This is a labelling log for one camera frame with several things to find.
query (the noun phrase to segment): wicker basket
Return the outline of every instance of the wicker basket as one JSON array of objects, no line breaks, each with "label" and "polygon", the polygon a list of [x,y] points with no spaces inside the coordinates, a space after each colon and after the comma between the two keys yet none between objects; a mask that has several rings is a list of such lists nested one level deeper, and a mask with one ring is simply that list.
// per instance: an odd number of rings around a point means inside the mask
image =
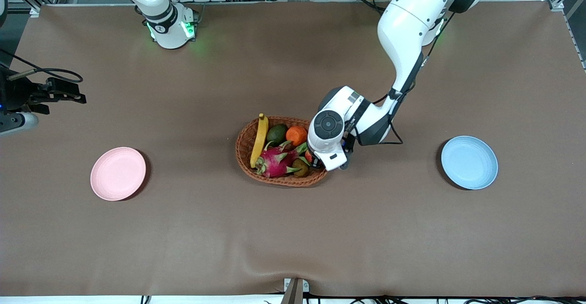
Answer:
[{"label": "wicker basket", "polygon": [[[268,116],[269,128],[278,124],[284,124],[287,125],[287,127],[302,126],[305,129],[308,129],[310,121],[295,118],[285,118],[284,116]],[[240,168],[242,168],[242,170],[251,178],[268,184],[289,187],[305,187],[314,185],[326,176],[328,171],[326,171],[324,168],[320,170],[310,169],[309,175],[302,178],[297,178],[294,175],[286,175],[284,177],[277,178],[266,178],[262,175],[257,175],[256,170],[250,168],[250,155],[252,153],[253,146],[255,145],[257,127],[258,118],[244,127],[244,129],[242,129],[240,132],[240,135],[238,135],[238,139],[236,139],[236,160],[238,160],[238,165]]]}]

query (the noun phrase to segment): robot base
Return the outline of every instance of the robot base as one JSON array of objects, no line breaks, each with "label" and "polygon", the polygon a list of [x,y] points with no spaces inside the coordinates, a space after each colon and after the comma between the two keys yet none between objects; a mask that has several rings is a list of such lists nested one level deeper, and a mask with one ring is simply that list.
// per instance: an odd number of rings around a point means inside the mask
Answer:
[{"label": "robot base", "polygon": [[197,17],[195,12],[180,3],[173,3],[177,8],[177,20],[167,33],[158,33],[151,29],[152,39],[165,49],[177,49],[188,41],[195,41]]}]

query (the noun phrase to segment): blue plate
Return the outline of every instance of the blue plate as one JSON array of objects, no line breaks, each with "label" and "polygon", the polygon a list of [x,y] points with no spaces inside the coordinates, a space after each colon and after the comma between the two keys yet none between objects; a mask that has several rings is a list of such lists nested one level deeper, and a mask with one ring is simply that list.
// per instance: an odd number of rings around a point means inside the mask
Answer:
[{"label": "blue plate", "polygon": [[492,184],[499,171],[492,149],[470,136],[450,139],[441,152],[441,164],[454,183],[469,190],[484,189]]}]

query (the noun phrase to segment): avocado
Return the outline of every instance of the avocado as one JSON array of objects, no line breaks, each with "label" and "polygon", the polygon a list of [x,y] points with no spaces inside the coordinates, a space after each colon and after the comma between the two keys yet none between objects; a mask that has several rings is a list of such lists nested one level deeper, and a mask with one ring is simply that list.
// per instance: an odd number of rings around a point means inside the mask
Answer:
[{"label": "avocado", "polygon": [[275,147],[284,143],[287,136],[286,125],[276,125],[268,130],[266,133],[266,142],[271,142],[269,146]]}]

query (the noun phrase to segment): dragon fruit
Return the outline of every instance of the dragon fruit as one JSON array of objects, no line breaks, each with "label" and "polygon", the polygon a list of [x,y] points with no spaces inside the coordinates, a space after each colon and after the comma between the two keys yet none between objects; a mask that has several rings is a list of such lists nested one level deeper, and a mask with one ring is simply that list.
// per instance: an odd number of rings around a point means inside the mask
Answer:
[{"label": "dragon fruit", "polygon": [[291,168],[290,166],[293,161],[299,158],[300,154],[307,150],[307,143],[297,146],[296,149],[290,152],[284,152],[285,146],[289,143],[291,141],[285,141],[279,146],[271,148],[268,148],[270,142],[267,143],[256,162],[257,174],[271,178],[282,177],[288,173],[299,171],[299,168]]}]

